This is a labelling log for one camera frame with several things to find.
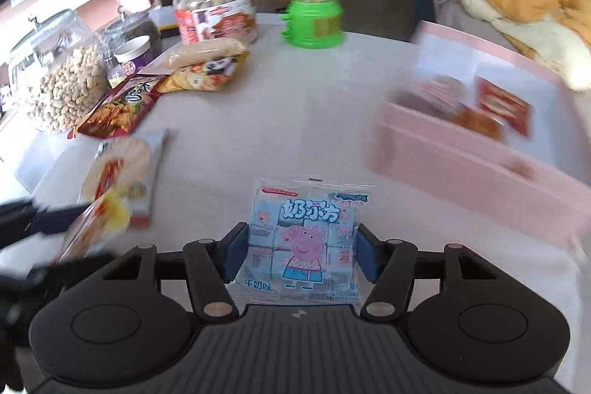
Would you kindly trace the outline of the yellow red cartoon snack bag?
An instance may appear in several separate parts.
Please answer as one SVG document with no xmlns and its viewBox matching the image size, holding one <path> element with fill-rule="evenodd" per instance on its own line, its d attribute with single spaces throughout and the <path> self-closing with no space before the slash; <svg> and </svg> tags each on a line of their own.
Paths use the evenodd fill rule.
<svg viewBox="0 0 591 394">
<path fill-rule="evenodd" d="M 93 201 L 69 226 L 56 261 L 61 263 L 96 254 L 111 238 L 127 230 L 131 210 L 117 188 Z"/>
</svg>

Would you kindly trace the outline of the white rice cracker packet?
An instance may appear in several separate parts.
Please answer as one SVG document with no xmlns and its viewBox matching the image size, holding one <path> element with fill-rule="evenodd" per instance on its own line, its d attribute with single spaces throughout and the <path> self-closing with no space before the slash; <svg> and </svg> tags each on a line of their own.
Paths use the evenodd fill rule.
<svg viewBox="0 0 591 394">
<path fill-rule="evenodd" d="M 167 137 L 168 131 L 163 130 L 101 142 L 78 200 L 90 203 L 115 188 L 131 211 L 130 226 L 147 227 L 151 222 L 153 190 Z"/>
</svg>

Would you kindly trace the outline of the blue pink pig candy bag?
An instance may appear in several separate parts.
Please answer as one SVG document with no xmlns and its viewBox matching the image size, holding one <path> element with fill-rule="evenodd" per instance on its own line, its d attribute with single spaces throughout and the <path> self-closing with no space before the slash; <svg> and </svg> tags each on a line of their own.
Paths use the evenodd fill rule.
<svg viewBox="0 0 591 394">
<path fill-rule="evenodd" d="M 239 305 L 360 302 L 356 238 L 373 187 L 263 178 L 245 261 L 229 292 Z"/>
</svg>

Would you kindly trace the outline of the dark red snack bag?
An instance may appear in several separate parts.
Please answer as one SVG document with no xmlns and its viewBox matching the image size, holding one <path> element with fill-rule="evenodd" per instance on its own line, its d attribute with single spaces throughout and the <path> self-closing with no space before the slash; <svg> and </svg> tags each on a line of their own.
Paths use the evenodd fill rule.
<svg viewBox="0 0 591 394">
<path fill-rule="evenodd" d="M 158 75 L 127 77 L 73 128 L 71 136 L 105 140 L 130 135 L 156 103 L 163 81 Z"/>
</svg>

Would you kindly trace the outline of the yellow panda snack bag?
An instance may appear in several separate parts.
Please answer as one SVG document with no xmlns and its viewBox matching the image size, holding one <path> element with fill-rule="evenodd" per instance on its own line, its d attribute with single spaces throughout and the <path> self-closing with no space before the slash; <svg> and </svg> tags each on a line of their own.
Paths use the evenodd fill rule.
<svg viewBox="0 0 591 394">
<path fill-rule="evenodd" d="M 164 80 L 159 94 L 218 92 L 242 69 L 249 49 L 233 38 L 211 39 L 169 49 L 156 64 Z"/>
</svg>

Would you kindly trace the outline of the glass jar of peanuts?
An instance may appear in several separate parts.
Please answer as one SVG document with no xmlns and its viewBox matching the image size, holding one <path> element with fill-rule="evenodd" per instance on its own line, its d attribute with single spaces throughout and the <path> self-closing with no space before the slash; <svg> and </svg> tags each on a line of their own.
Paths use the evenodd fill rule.
<svg viewBox="0 0 591 394">
<path fill-rule="evenodd" d="M 30 22 L 10 51 L 11 94 L 39 130 L 68 131 L 108 90 L 101 39 L 72 10 Z"/>
</svg>

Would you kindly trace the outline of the pink gift box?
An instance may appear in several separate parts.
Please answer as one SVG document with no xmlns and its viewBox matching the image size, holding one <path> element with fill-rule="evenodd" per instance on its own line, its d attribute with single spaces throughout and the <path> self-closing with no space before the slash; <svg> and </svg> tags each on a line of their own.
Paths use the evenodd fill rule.
<svg viewBox="0 0 591 394">
<path fill-rule="evenodd" d="M 422 23 L 375 118 L 370 168 L 556 245 L 590 231 L 590 139 L 554 72 L 473 35 Z M 477 78 L 528 102 L 531 134 L 480 109 Z"/>
</svg>

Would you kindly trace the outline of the small purple cup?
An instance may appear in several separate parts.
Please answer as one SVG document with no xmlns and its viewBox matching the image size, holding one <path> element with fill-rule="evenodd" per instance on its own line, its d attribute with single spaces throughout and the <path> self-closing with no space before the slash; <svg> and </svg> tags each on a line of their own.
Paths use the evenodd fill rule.
<svg viewBox="0 0 591 394">
<path fill-rule="evenodd" d="M 150 37 L 142 35 L 126 41 L 115 49 L 114 57 L 125 76 L 138 73 L 154 59 Z"/>
</svg>

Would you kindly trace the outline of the red snack packet in box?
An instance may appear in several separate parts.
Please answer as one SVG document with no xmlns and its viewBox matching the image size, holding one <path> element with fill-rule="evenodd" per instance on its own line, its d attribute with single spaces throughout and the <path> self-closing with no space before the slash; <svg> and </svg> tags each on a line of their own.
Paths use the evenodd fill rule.
<svg viewBox="0 0 591 394">
<path fill-rule="evenodd" d="M 480 109 L 503 119 L 518 134 L 531 134 L 532 106 L 489 80 L 477 78 Z"/>
</svg>

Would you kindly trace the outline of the clear plastic biscuit jar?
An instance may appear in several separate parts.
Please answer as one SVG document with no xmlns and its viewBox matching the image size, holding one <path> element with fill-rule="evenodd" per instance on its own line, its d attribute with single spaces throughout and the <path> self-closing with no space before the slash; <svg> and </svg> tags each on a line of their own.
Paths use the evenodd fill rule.
<svg viewBox="0 0 591 394">
<path fill-rule="evenodd" d="M 184 45 L 218 38 L 256 40 L 253 0 L 173 0 L 172 6 Z"/>
</svg>

